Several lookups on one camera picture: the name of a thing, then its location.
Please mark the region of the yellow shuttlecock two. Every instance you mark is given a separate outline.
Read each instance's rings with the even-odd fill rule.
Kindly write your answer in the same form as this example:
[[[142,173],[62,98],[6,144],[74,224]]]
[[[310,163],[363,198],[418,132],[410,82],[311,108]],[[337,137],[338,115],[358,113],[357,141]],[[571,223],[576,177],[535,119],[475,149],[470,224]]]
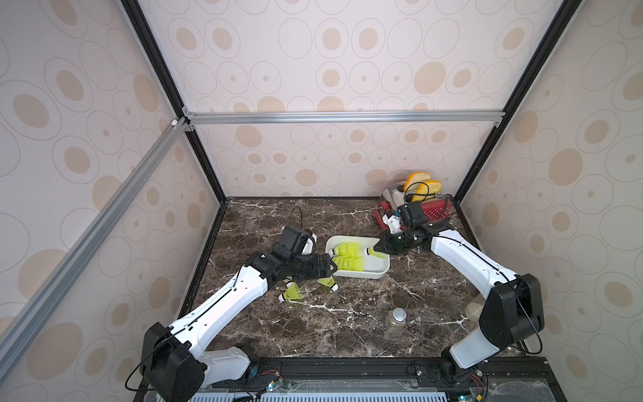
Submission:
[[[343,242],[333,249],[334,256],[358,258],[362,255],[361,246],[358,242]]]

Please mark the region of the yellow shuttlecock one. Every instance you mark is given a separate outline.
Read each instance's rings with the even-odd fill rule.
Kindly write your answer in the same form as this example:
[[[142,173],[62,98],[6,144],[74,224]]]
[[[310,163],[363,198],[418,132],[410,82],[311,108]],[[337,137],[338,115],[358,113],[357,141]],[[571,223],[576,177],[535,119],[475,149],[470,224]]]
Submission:
[[[366,249],[365,253],[366,253],[367,256],[372,256],[372,257],[375,257],[375,258],[378,258],[378,259],[381,259],[381,260],[387,260],[388,259],[387,254],[375,251],[375,249],[373,247],[370,247],[370,248]]]

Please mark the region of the yellow shuttlecock three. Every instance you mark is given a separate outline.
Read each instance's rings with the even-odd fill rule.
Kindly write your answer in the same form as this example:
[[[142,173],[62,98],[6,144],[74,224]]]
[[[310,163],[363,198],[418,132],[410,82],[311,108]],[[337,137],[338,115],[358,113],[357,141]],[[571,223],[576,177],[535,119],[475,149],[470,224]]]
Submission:
[[[293,281],[289,281],[286,283],[286,291],[284,291],[279,297],[279,302],[280,303],[285,303],[285,302],[297,302],[302,299],[302,293],[301,289],[299,288],[298,284],[294,283]]]

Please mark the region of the yellow shuttlecock seven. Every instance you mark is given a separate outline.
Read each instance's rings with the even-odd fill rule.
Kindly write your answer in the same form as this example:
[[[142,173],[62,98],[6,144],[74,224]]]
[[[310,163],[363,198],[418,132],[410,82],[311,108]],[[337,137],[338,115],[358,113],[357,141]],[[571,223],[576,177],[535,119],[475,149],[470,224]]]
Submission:
[[[333,258],[333,262],[337,265],[339,271],[354,271],[354,272],[364,271],[363,257],[351,258],[351,257],[344,257],[344,256],[336,256]]]

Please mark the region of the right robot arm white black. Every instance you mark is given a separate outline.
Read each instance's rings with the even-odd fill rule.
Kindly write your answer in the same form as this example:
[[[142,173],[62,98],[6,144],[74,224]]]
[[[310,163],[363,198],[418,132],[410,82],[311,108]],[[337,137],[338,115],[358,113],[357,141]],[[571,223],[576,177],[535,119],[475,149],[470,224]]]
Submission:
[[[398,256],[421,247],[450,263],[485,300],[478,327],[441,354],[440,377],[447,385],[463,382],[475,366],[545,328],[541,285],[479,251],[447,220],[432,220],[422,204],[403,204],[378,216],[382,229],[374,250]]]

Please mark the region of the yellow shuttlecock six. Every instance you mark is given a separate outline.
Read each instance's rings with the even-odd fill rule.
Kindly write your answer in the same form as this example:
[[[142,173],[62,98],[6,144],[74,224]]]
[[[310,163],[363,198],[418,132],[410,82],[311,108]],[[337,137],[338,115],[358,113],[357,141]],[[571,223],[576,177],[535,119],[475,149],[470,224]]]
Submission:
[[[339,285],[338,283],[336,283],[333,276],[320,278],[317,280],[317,282],[325,287],[328,287],[332,292],[337,292],[339,289]]]

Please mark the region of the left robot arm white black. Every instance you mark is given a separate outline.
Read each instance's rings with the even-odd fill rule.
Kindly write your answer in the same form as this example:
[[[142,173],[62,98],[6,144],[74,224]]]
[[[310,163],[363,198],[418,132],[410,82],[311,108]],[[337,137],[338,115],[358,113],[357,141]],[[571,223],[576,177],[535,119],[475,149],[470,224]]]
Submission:
[[[338,270],[316,252],[308,229],[286,226],[269,251],[252,253],[235,276],[200,306],[173,323],[154,323],[143,339],[140,373],[165,401],[188,401],[208,385],[251,376],[251,358],[237,347],[207,350],[216,336],[274,284],[329,278]]]

